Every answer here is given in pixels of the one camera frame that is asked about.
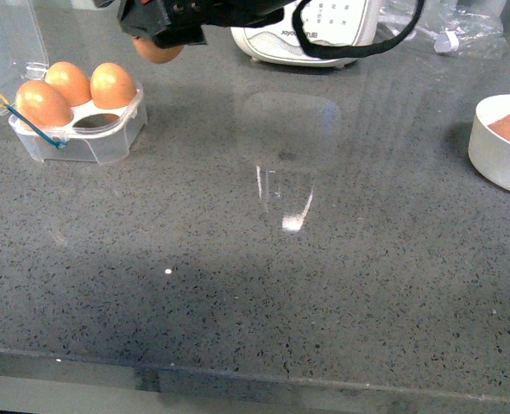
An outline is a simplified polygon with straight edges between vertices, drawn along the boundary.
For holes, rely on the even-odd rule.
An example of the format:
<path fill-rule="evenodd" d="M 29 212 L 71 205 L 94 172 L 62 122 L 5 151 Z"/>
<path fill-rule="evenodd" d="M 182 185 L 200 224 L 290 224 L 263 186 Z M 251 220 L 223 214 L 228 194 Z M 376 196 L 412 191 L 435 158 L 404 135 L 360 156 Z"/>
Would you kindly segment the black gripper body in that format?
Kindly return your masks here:
<path fill-rule="evenodd" d="M 159 48 L 204 45 L 204 25 L 262 28 L 281 22 L 285 0 L 124 0 L 118 3 L 121 30 Z"/>

